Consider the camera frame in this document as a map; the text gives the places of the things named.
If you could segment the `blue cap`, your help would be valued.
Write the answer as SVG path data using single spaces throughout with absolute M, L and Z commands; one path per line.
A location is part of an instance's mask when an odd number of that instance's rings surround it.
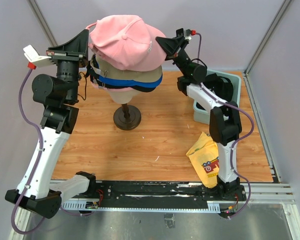
M 161 66 L 151 71 L 120 70 L 96 56 L 89 61 L 87 73 L 92 83 L 112 91 L 134 89 L 148 93 L 158 87 L 163 80 Z

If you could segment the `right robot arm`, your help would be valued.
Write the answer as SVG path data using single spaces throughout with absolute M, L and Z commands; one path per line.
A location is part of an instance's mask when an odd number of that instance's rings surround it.
M 236 167 L 237 143 L 242 132 L 240 109 L 234 101 L 220 98 L 208 88 L 211 76 L 207 65 L 199 58 L 190 58 L 186 46 L 195 30 L 180 28 L 173 38 L 159 37 L 156 42 L 182 73 L 177 79 L 177 87 L 184 95 L 199 103 L 209 114 L 209 135 L 217 145 L 218 175 L 213 190 L 222 200 L 236 197 L 247 199 L 245 188 L 240 183 Z

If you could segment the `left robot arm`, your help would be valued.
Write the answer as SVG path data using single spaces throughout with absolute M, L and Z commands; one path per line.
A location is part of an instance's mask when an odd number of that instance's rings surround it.
M 97 193 L 96 177 L 84 171 L 58 184 L 51 184 L 60 153 L 72 134 L 79 109 L 80 68 L 87 65 L 89 31 L 82 30 L 68 42 L 49 47 L 40 55 L 26 46 L 28 67 L 56 65 L 55 76 L 37 75 L 31 84 L 33 100 L 44 107 L 40 124 L 35 125 L 38 142 L 29 166 L 16 188 L 8 190 L 5 199 L 17 207 L 52 218 L 61 205 L 77 195 L 91 198 Z

